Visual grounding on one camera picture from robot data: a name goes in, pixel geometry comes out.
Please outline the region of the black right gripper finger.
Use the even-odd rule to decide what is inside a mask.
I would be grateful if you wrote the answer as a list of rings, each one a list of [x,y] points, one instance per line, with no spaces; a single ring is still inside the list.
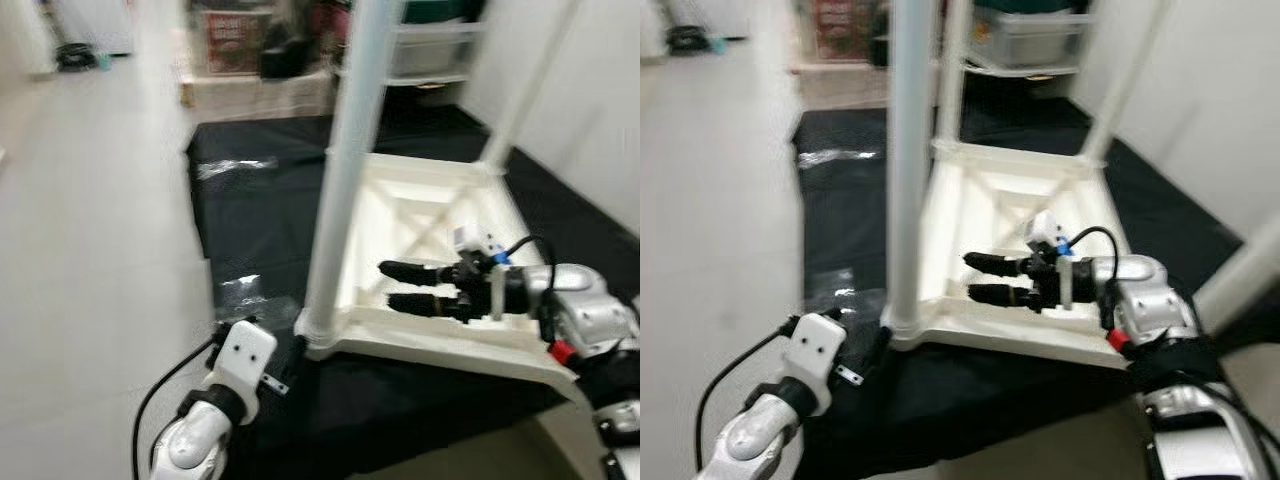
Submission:
[[[1025,307],[1036,305],[1036,292],[1023,287],[1007,284],[970,284],[968,297],[983,305],[998,307]]]
[[[968,252],[963,261],[974,270],[995,276],[1020,276],[1025,259],[1011,259],[1002,255]]]
[[[387,307],[421,317],[453,317],[460,315],[458,301],[454,297],[440,297],[429,293],[390,293]]]
[[[392,280],[410,285],[430,287],[442,283],[440,271],[422,264],[384,260],[378,264],[378,270]]]

